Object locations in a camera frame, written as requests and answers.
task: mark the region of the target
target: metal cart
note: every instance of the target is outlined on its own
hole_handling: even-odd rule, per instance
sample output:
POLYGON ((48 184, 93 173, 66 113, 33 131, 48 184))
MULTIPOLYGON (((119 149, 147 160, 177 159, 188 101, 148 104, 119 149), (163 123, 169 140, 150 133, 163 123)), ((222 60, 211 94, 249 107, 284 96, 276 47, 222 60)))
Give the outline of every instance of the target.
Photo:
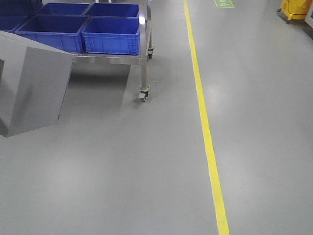
POLYGON ((139 4, 140 54, 111 55, 83 53, 75 55, 75 62, 141 66, 142 83, 139 89, 139 98, 142 102, 145 102, 150 91, 150 86, 147 82, 147 56, 151 59, 154 50, 152 46, 151 5, 150 0, 133 0, 133 2, 139 4))

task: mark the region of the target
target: metal frame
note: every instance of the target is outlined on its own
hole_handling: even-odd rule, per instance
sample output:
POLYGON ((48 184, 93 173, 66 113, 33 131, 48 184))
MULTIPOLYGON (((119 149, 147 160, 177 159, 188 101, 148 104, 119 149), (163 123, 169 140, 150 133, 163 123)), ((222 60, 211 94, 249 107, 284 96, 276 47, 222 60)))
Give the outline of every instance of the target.
POLYGON ((312 14, 313 14, 313 2, 311 4, 311 7, 309 9, 309 12, 307 14, 307 17, 305 19, 305 22, 308 23, 309 26, 311 26, 313 28, 313 18, 312 18, 312 14))
POLYGON ((151 5, 150 0, 133 0, 139 4, 140 22, 140 54, 139 55, 110 55, 110 54, 91 54, 83 53, 75 55, 75 62, 80 63, 101 63, 119 65, 140 65, 141 66, 141 86, 139 98, 146 101, 150 86, 147 82, 147 56, 152 57, 152 27, 151 27, 151 5))

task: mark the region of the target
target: plastic crate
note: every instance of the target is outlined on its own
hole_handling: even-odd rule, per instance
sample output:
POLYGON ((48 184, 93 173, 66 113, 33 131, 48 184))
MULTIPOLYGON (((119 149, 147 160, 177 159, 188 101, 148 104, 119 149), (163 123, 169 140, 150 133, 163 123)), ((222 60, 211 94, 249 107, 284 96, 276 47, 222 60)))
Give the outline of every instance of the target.
POLYGON ((86 52, 138 55, 138 18, 94 17, 82 31, 86 52))
POLYGON ((42 5, 41 0, 0 0, 0 15, 29 16, 42 5))
POLYGON ((94 3, 85 16, 138 17, 138 4, 94 3))
POLYGON ((74 53, 84 51, 81 31, 88 17, 37 15, 24 23, 16 34, 74 53))
POLYGON ((0 30, 15 33, 28 16, 0 16, 0 30))
POLYGON ((86 3, 48 3, 35 14, 82 16, 89 7, 86 3))

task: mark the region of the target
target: metal panel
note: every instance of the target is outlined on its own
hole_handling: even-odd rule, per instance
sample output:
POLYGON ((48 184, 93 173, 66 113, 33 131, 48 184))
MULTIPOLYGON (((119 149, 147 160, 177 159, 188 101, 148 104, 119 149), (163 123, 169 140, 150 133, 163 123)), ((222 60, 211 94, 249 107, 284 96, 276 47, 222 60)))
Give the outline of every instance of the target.
POLYGON ((313 2, 305 19, 305 22, 308 23, 313 28, 313 2))
POLYGON ((56 123, 74 55, 6 32, 0 45, 0 134, 56 123))

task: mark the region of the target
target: yellow stripe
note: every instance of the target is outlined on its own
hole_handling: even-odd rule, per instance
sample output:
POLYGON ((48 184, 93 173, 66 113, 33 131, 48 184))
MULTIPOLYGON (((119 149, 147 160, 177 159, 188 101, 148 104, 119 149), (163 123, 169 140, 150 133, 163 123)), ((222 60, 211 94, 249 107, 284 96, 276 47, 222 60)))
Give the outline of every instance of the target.
POLYGON ((193 61, 194 76, 195 76, 196 87, 197 87, 197 95, 198 95, 204 144, 205 144, 205 150, 206 150, 206 157, 207 157, 207 163, 209 167, 209 174, 210 174, 211 186, 212 186, 212 192, 213 192, 213 200, 214 200, 214 205, 215 205, 217 225, 218 225, 219 235, 229 235, 230 233, 229 233, 228 221, 227 221, 226 210, 225 210, 225 205, 224 205, 224 200, 223 200, 222 187, 221 187, 219 172, 218 172, 218 168, 216 164, 214 148, 213 148, 213 141, 212 141, 209 119, 207 115, 206 104, 205 104, 205 99, 204 99, 204 94, 203 94, 202 81, 201 81, 199 63, 198 63, 198 58, 197 58, 197 50, 195 46, 195 39, 194 39, 193 30, 191 26, 191 19, 190 19, 187 0, 184 0, 184 7, 185 7, 185 14, 186 14, 188 35, 189 35, 190 50, 191 50, 192 61, 193 61))

